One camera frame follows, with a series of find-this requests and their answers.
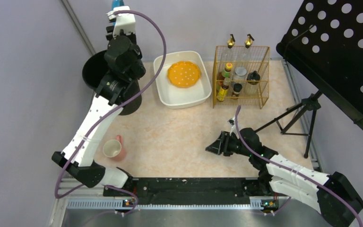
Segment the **blue polka dot plate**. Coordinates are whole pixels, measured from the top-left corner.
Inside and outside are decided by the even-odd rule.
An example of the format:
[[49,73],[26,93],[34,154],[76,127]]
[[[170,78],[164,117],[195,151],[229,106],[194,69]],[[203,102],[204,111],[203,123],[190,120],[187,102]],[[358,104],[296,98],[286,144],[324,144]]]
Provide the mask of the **blue polka dot plate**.
[[117,8],[117,7],[122,7],[124,5],[125,5],[124,0],[112,0],[111,10],[113,10],[114,8]]

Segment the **small yellow label bottle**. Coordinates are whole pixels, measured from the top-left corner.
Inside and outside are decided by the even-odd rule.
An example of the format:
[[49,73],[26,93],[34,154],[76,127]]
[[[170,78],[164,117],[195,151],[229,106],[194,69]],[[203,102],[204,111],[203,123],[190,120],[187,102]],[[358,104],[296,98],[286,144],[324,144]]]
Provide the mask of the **small yellow label bottle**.
[[227,95],[229,86],[231,83],[231,79],[230,78],[225,78],[222,82],[221,87],[219,88],[218,94],[217,94],[217,100],[219,102],[223,102],[225,100],[225,97]]

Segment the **small black cap spice jar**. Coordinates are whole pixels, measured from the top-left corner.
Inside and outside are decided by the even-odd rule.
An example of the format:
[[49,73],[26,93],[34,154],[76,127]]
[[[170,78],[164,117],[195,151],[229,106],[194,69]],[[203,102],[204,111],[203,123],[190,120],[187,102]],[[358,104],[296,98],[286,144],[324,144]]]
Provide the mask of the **small black cap spice jar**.
[[234,86],[233,86],[233,91],[232,91],[232,99],[233,100],[237,100],[238,99],[241,90],[242,90],[242,84],[235,83]]

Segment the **yellow polka dot plate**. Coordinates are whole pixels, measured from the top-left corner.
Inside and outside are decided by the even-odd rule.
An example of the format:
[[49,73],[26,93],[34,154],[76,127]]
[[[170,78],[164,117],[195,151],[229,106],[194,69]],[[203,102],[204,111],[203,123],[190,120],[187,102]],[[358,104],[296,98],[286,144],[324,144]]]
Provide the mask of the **yellow polka dot plate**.
[[179,61],[172,64],[167,71],[167,79],[178,88],[189,88],[195,85],[201,76],[197,64],[190,61]]

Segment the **black lid glass jar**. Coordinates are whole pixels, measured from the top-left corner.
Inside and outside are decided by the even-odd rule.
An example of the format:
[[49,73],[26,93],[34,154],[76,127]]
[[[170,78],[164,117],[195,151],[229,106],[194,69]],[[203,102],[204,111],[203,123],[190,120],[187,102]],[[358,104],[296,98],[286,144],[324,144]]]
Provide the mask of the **black lid glass jar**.
[[256,70],[248,74],[247,85],[246,85],[247,95],[254,96],[257,94],[259,81],[260,81],[260,75]]

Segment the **silver lid glass jar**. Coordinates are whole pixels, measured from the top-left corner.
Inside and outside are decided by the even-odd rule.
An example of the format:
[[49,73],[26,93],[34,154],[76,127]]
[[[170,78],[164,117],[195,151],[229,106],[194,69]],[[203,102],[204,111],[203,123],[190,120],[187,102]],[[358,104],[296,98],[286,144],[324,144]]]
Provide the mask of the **silver lid glass jar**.
[[233,82],[244,84],[247,78],[247,70],[245,67],[236,67],[233,75]]

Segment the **glass bottle brown contents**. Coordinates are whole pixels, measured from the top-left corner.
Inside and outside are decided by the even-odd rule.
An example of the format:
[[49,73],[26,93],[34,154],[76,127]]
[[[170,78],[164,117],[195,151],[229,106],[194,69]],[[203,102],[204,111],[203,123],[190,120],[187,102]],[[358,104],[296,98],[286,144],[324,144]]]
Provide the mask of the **glass bottle brown contents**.
[[230,34],[230,38],[227,41],[227,47],[225,48],[225,50],[222,52],[222,56],[221,56],[221,61],[222,62],[232,62],[233,61],[233,51],[232,48],[234,47],[235,44],[235,38],[233,34]]

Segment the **glass oil bottle gold spout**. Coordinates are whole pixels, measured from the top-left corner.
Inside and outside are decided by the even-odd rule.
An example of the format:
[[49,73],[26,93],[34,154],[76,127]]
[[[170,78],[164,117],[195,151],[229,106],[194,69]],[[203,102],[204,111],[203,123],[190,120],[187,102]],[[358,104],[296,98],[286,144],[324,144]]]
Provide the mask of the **glass oil bottle gold spout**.
[[244,42],[245,48],[242,52],[242,61],[249,61],[251,58],[251,46],[254,42],[254,38],[251,34],[247,34],[247,39]]

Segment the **pink mug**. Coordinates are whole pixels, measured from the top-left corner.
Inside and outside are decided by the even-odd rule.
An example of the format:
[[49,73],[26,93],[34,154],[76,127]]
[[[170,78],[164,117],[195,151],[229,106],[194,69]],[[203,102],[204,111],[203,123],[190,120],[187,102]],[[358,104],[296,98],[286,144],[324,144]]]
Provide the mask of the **pink mug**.
[[102,152],[107,158],[116,162],[122,161],[126,157],[122,136],[117,135],[115,139],[105,142]]

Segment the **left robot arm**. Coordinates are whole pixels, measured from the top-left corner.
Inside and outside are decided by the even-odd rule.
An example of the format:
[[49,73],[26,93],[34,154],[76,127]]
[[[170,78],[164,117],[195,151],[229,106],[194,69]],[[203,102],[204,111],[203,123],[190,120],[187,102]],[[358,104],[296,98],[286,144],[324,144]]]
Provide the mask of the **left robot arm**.
[[110,180],[122,187],[127,181],[124,171],[106,168],[94,156],[114,119],[141,106],[138,81],[146,73],[136,33],[114,26],[106,31],[107,49],[90,57],[82,69],[83,81],[95,93],[90,109],[72,141],[52,155],[53,162],[88,188]]

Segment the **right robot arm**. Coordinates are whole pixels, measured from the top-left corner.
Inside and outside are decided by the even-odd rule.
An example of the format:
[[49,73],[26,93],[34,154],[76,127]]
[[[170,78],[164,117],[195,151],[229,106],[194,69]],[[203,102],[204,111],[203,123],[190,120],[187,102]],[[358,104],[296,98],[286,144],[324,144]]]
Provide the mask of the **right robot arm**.
[[296,164],[264,146],[252,128],[222,131],[206,151],[247,156],[264,178],[264,192],[284,194],[317,211],[331,226],[348,227],[359,218],[363,200],[345,175],[326,174]]

